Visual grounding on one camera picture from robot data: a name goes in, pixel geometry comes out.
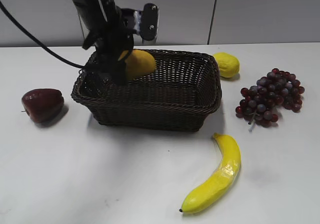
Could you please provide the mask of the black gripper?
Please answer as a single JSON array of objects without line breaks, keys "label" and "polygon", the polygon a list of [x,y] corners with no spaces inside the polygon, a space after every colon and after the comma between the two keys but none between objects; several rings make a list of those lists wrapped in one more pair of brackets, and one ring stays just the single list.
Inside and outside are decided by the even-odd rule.
[{"label": "black gripper", "polygon": [[95,46],[97,73],[116,85],[126,85],[126,60],[132,53],[135,10],[129,8],[83,8],[82,20],[88,30],[82,48]]}]

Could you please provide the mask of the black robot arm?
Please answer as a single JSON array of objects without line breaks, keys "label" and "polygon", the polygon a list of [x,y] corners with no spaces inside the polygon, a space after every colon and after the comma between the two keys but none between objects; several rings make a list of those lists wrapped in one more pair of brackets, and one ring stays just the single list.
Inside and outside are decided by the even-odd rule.
[{"label": "black robot arm", "polygon": [[129,81],[125,60],[132,53],[134,39],[132,30],[126,26],[122,10],[114,0],[72,0],[88,35],[82,47],[87,50],[94,45],[97,65],[85,65],[88,71],[105,73],[117,85]]}]

